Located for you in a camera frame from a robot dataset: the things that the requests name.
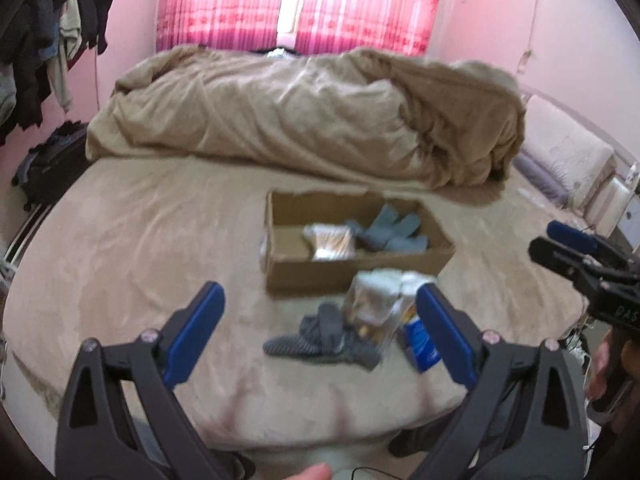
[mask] suitcase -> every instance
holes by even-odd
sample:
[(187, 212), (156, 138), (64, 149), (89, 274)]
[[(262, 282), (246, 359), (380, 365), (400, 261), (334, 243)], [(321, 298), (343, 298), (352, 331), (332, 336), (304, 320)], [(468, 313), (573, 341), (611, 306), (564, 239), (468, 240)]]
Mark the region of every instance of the suitcase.
[(12, 184), (27, 195), (24, 210), (33, 205), (54, 205), (91, 163), (84, 154), (86, 123), (65, 122), (47, 142), (29, 150)]

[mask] finger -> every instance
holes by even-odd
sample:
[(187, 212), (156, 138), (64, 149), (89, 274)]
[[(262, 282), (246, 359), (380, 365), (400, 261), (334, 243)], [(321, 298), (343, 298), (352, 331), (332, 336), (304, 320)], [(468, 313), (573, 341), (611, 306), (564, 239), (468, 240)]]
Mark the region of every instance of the finger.
[(640, 381), (640, 347), (628, 341), (622, 349), (622, 366), (636, 381)]
[(602, 374), (597, 374), (591, 378), (585, 394), (588, 400), (598, 400), (607, 391), (607, 380)]
[(602, 342), (608, 346), (611, 345), (611, 338), (613, 337), (613, 330), (607, 330), (607, 333), (602, 337)]
[(331, 480), (334, 472), (327, 464), (316, 464), (298, 475), (293, 475), (286, 480)]
[(602, 344), (598, 347), (596, 355), (593, 358), (596, 374), (599, 374), (609, 365), (610, 349), (610, 338), (608, 341), (603, 340)]

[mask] pillow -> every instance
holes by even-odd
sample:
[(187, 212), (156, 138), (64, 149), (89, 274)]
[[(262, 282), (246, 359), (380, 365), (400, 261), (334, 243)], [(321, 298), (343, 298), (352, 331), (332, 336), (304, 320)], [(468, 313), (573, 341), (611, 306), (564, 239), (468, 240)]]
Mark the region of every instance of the pillow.
[(614, 149), (540, 96), (527, 104), (523, 150), (569, 190), (582, 213), (598, 186), (616, 171)]
[(569, 200), (569, 191), (553, 178), (545, 168), (540, 166), (527, 153), (520, 152), (513, 159), (513, 165), (533, 186), (558, 207), (565, 207)]

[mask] beige comforter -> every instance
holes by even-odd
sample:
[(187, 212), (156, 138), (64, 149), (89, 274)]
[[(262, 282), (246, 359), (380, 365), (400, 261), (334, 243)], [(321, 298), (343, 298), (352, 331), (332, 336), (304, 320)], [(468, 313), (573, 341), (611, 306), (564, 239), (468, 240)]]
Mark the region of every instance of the beige comforter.
[(271, 59), (179, 46), (120, 78), (87, 152), (231, 156), (434, 189), (505, 178), (524, 140), (514, 79), (361, 48)]

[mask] pink wall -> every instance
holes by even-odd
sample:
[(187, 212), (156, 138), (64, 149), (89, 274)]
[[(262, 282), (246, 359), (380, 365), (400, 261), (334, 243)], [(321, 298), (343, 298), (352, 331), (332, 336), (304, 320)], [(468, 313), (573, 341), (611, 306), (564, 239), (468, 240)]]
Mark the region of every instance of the pink wall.
[[(453, 0), (437, 50), (514, 73), (527, 49), (535, 0)], [(575, 110), (640, 159), (640, 41), (614, 0), (539, 0), (533, 56), (520, 82)]]
[[(94, 52), (87, 52), (69, 73), (74, 107), (68, 118), (89, 121), (110, 97), (114, 83), (127, 70), (155, 52), (158, 0), (113, 0), (107, 24), (109, 46), (94, 65)], [(15, 130), (0, 148), (0, 252), (14, 237), (26, 215), (24, 196), (11, 188), (16, 168), (31, 146), (39, 144), (65, 120), (55, 97), (43, 103), (40, 128)]]

